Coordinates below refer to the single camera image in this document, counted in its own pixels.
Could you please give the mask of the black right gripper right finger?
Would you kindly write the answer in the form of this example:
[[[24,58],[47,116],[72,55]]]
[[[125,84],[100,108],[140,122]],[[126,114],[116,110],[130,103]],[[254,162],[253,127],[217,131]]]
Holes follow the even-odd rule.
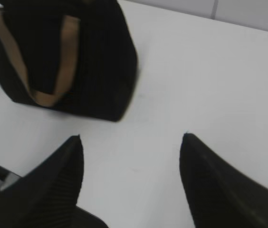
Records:
[[[268,188],[247,177],[185,133],[180,176],[197,228],[268,228]]]

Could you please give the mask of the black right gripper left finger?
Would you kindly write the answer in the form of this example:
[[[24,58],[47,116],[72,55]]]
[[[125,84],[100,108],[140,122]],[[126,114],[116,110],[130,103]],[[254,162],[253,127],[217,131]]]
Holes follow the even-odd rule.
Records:
[[[79,136],[68,138],[21,177],[0,166],[0,228],[104,228],[77,206],[84,176]]]

